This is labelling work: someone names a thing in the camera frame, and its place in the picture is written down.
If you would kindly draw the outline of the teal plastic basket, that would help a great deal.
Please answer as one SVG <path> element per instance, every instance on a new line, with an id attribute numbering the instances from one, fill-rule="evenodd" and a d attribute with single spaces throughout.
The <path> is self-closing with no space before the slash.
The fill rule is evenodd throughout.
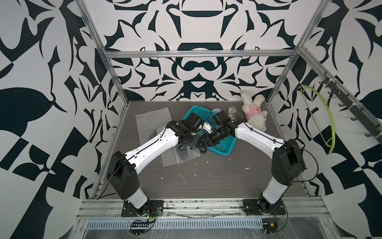
<path id="1" fill-rule="evenodd" d="M 213 112 L 209 108 L 205 108 L 203 106 L 193 106 L 189 109 L 189 111 L 184 116 L 184 120 L 186 120 L 191 113 L 194 113 L 200 117 L 201 120 L 204 120 L 206 123 L 209 123 L 212 126 L 212 129 L 215 130 L 219 126 L 215 121 L 213 120 L 213 116 L 218 112 Z M 214 147 L 208 147 L 207 151 L 214 153 L 219 156 L 228 156 L 232 152 L 237 139 L 229 136 L 222 140 L 220 144 L 214 146 Z"/>

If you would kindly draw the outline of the translucent zip bag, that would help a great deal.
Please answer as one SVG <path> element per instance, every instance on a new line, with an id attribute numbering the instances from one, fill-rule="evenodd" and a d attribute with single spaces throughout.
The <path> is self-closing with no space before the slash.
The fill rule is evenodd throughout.
<path id="1" fill-rule="evenodd" d="M 172 120 L 168 108 L 147 112 L 135 117 L 141 145 L 160 133 L 166 124 Z"/>
<path id="2" fill-rule="evenodd" d="M 161 154 L 163 167 L 182 164 L 200 156 L 198 149 L 180 143 Z"/>

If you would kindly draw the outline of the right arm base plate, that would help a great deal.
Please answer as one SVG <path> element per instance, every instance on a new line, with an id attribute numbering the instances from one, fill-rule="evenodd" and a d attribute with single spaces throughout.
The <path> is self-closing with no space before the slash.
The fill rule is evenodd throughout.
<path id="1" fill-rule="evenodd" d="M 246 215 L 286 215 L 286 207 L 282 200 L 278 200 L 274 204 L 270 204 L 266 199 L 244 199 L 242 211 Z"/>

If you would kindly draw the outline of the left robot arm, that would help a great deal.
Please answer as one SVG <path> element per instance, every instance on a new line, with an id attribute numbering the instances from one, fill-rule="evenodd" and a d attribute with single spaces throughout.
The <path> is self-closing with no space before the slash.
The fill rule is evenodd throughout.
<path id="1" fill-rule="evenodd" d="M 140 214 L 149 208 L 149 198 L 140 187 L 138 174 L 160 154 L 178 144 L 198 148 L 201 130 L 212 132 L 212 126 L 192 113 L 187 119 L 172 120 L 151 140 L 126 153 L 114 153 L 106 174 L 111 185 L 122 200 L 127 200 Z"/>

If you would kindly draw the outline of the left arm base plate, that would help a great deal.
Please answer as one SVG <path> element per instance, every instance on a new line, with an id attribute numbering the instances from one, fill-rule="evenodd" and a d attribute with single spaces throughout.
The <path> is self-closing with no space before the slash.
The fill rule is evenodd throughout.
<path id="1" fill-rule="evenodd" d="M 157 216 L 163 213 L 163 200 L 148 200 L 141 209 L 136 209 L 129 201 L 124 200 L 122 217 Z"/>

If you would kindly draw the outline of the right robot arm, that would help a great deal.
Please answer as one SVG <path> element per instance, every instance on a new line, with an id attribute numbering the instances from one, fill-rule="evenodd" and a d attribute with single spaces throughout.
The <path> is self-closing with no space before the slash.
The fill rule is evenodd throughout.
<path id="1" fill-rule="evenodd" d="M 259 200 L 265 205 L 278 203 L 292 182 L 306 169 L 301 148 L 295 140 L 284 141 L 246 123 L 241 117 L 228 117 L 220 111 L 213 116 L 219 127 L 201 136 L 197 148 L 208 148 L 232 136 L 265 153 L 271 160 L 272 178 Z"/>

